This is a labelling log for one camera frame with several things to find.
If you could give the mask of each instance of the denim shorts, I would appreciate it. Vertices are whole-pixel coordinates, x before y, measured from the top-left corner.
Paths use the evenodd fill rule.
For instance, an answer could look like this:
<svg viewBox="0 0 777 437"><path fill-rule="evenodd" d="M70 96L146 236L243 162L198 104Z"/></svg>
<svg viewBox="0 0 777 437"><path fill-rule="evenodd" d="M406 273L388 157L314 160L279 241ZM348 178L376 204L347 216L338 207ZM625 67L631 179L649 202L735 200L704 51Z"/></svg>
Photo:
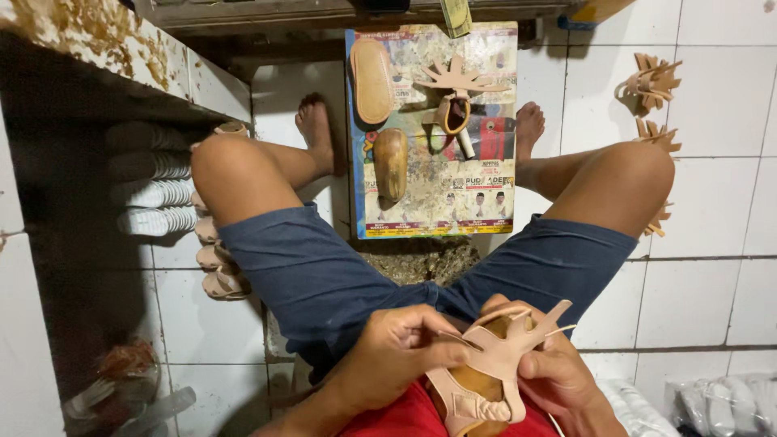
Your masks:
<svg viewBox="0 0 777 437"><path fill-rule="evenodd" d="M317 383L350 350L377 309L429 304L473 321L496 293L549 311L574 305L576 323L637 244L600 226L535 214L524 229L448 287L399 286L367 264L308 202L219 229L219 235L288 338L287 350L313 366Z"/></svg>

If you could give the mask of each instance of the finger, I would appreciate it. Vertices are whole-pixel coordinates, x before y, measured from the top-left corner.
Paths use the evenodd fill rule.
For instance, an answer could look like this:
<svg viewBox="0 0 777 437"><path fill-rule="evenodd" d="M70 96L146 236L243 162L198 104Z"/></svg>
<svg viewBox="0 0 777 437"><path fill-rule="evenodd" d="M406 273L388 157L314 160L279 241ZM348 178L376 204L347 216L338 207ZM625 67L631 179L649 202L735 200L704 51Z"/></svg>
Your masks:
<svg viewBox="0 0 777 437"><path fill-rule="evenodd" d="M508 303L510 300L506 298L504 295L501 295L499 293L489 297L488 300L486 300L486 303L483 304L482 307L480 307L480 316L485 316L486 314L490 313L494 307L503 305L505 303Z"/></svg>
<svg viewBox="0 0 777 437"><path fill-rule="evenodd" d="M414 378L432 369L458 367L469 358L469 349L453 341L437 341L423 349L410 351L413 356Z"/></svg>
<svg viewBox="0 0 777 437"><path fill-rule="evenodd" d="M550 378L563 381L574 373L574 365L569 357L553 351L530 351L518 363L518 375L524 379Z"/></svg>
<svg viewBox="0 0 777 437"><path fill-rule="evenodd" d="M413 328L426 328L432 331L444 331L449 334L457 334L458 330L451 325L441 314L428 305L406 306L392 309L386 314L387 320L394 323L397 328L407 332Z"/></svg>

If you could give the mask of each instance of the tiled floor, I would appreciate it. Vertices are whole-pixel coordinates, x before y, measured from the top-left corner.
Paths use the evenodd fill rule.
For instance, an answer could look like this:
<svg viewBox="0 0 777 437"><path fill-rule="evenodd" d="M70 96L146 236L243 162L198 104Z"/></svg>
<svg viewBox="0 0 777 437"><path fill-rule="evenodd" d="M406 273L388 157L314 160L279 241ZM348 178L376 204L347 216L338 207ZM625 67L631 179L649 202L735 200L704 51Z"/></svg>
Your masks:
<svg viewBox="0 0 777 437"><path fill-rule="evenodd" d="M635 138L633 117L614 95L636 70L633 53L684 61L676 99L649 116L679 128L684 143L667 236L641 239L573 335L596 377L632 380L659 406L667 381L777 371L777 12L765 13L761 0L737 4L636 0L594 34L555 30L549 45L518 54L517 104L534 100L547 119L535 158ZM305 147L293 113L312 91L329 99L344 138L340 62L262 68L252 88L258 135ZM521 228L550 203L516 190ZM344 179L303 196L347 235ZM506 237L487 239L484 250ZM172 388L197 392L197 407L177 418L180 435L245 433L269 419L268 393L287 393L292 365L258 302L215 302L201 292L199 245L189 235L150 246L156 272L147 294L158 296L161 329L149 335L159 336Z"/></svg>

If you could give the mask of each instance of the person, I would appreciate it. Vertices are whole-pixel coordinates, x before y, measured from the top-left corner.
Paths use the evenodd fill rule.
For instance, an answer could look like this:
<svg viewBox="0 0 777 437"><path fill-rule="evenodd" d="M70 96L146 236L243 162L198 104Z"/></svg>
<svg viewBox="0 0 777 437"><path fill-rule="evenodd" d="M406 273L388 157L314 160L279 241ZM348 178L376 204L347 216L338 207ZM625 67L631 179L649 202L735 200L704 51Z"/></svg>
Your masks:
<svg viewBox="0 0 777 437"><path fill-rule="evenodd" d="M429 342L435 333L455 332L442 315L471 323L501 302L521 300L540 320L569 299L573 306L558 325L576 323L632 252L674 180L671 157L648 143L533 159L545 118L526 103L516 114L515 182L553 201L551 207L454 284L399 286L295 194L337 173L320 97L305 97L295 121L306 150L218 135L192 155L197 191L221 224L221 238L275 314L287 350L312 365L311 383L323 381L255 437L444 437L444 411L420 381L431 369L460 368L469 352ZM521 358L527 416L503 435L555 435L548 414L565 435L626 435L569 335L554 334Z"/></svg>
<svg viewBox="0 0 777 437"><path fill-rule="evenodd" d="M472 206L472 220L483 220L486 217L486 213L483 212L483 201L486 200L486 195L478 193L475 196L475 204Z"/></svg>
<svg viewBox="0 0 777 437"><path fill-rule="evenodd" d="M500 219L507 218L507 206L504 204L504 191L497 192L497 210Z"/></svg>

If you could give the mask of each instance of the beige leather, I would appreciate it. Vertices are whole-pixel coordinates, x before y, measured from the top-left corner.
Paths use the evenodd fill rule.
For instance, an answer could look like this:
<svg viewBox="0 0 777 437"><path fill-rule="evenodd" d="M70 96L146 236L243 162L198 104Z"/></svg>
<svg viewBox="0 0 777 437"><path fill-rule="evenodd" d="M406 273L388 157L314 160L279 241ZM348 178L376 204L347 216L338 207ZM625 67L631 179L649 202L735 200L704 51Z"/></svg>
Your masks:
<svg viewBox="0 0 777 437"><path fill-rule="evenodd" d="M546 336L558 331L556 321L571 305L572 302L562 300L532 329L531 310L519 302L510 302L478 319L465 331L461 342L471 349L467 366L501 380L504 398L489 402L458 384L447 369L427 372L429 381L445 404L445 428L449 436L461 437L484 421L517 423L524 420L526 408L517 384L518 362L525 353L545 341ZM504 339L483 326L502 316L510 318Z"/></svg>
<svg viewBox="0 0 777 437"><path fill-rule="evenodd" d="M213 223L213 217L208 216L197 220L197 224L194 225L194 233L203 243L216 243L218 231Z"/></svg>
<svg viewBox="0 0 777 437"><path fill-rule="evenodd" d="M245 299L251 292L250 284L241 273L227 274L222 267L205 276L202 288L207 295L220 300Z"/></svg>
<svg viewBox="0 0 777 437"><path fill-rule="evenodd" d="M350 48L356 111L364 123L378 124L394 109L389 53L372 38L359 38Z"/></svg>
<svg viewBox="0 0 777 437"><path fill-rule="evenodd" d="M407 188L407 135L399 128L384 129L375 139L372 153L378 194L398 202Z"/></svg>

